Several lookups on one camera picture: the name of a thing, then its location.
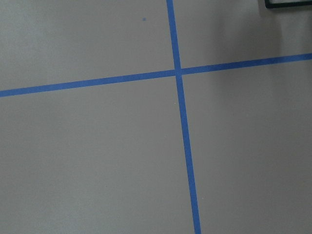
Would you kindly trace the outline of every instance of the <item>blue line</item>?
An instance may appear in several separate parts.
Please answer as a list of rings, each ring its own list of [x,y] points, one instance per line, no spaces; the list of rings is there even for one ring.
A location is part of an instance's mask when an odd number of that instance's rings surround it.
[[[88,87],[88,86],[94,86],[94,85],[122,83],[122,82],[135,81],[135,80],[172,77],[174,75],[175,75],[174,70],[168,70],[168,71],[161,71],[161,72],[149,72],[149,73],[141,73],[141,74],[134,74],[134,75],[126,75],[126,76],[119,76],[119,77],[74,81],[74,82],[67,82],[67,83],[60,83],[60,84],[48,84],[48,85],[42,85],[42,86],[3,90],[3,91],[0,91],[0,97],[41,93],[41,92],[63,90],[63,89],[73,89],[73,88]]]
[[[304,60],[310,60],[310,59],[312,59],[312,53],[275,57],[275,58],[264,58],[264,59],[200,66],[200,67],[183,68],[182,74],[186,75],[186,74],[194,74],[194,73],[202,73],[202,72],[213,72],[213,71],[221,71],[221,70],[243,68],[243,67],[254,67],[254,66],[262,66],[262,65],[285,63],[285,62],[304,61]]]
[[[181,117],[184,153],[185,153],[185,161],[186,161],[186,170],[187,170],[190,197],[191,197],[193,224],[194,224],[195,234],[201,234],[198,204],[197,204],[197,195],[196,195],[196,186],[195,186],[195,176],[194,176],[194,169],[193,169],[189,127],[188,127],[188,122],[187,122],[182,70],[181,70],[179,46],[178,46],[178,40],[177,40],[176,20],[175,20],[173,0],[167,0],[167,9],[168,9],[172,52],[173,52],[174,64],[175,64],[176,88],[177,88],[177,95],[178,95],[178,101],[179,101],[179,107],[180,107],[180,117]]]

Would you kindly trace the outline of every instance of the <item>black bar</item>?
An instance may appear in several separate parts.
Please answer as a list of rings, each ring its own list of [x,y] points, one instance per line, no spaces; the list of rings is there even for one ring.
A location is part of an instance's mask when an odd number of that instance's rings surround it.
[[[270,0],[265,0],[266,8],[281,8],[291,6],[306,6],[306,5],[312,5],[312,0],[298,2],[283,2],[283,3],[271,3]]]

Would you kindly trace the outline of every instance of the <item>gray surface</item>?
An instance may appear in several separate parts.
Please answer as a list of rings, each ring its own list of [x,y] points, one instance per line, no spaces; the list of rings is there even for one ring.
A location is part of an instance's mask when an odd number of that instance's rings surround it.
[[[174,78],[0,106],[0,233],[194,231]]]
[[[0,4],[0,90],[173,68],[165,0]]]
[[[312,233],[311,67],[184,77],[202,233]]]
[[[177,0],[182,67],[312,52],[312,6],[269,10],[264,0]]]

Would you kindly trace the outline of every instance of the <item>black object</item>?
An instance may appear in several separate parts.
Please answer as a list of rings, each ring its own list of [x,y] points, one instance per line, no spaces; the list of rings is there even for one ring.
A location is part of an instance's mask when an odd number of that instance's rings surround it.
[[[280,7],[290,7],[290,6],[306,6],[312,5],[312,0],[307,1],[293,1],[293,2],[283,2],[272,3],[272,0],[264,0],[266,8],[280,8]]]

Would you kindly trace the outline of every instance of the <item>vertical blue line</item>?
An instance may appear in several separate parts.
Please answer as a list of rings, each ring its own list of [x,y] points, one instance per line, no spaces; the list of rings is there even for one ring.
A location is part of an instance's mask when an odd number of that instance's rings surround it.
[[[191,206],[192,206],[192,213],[193,213],[193,224],[194,224],[195,234],[201,234],[173,0],[167,0],[167,9],[168,9],[172,52],[173,52],[174,65],[175,65],[176,88],[177,88],[177,95],[178,95],[178,101],[179,101],[179,107],[180,107],[180,117],[181,117],[181,126],[182,126],[182,134],[183,134],[186,170],[187,170],[188,181],[189,181]]]

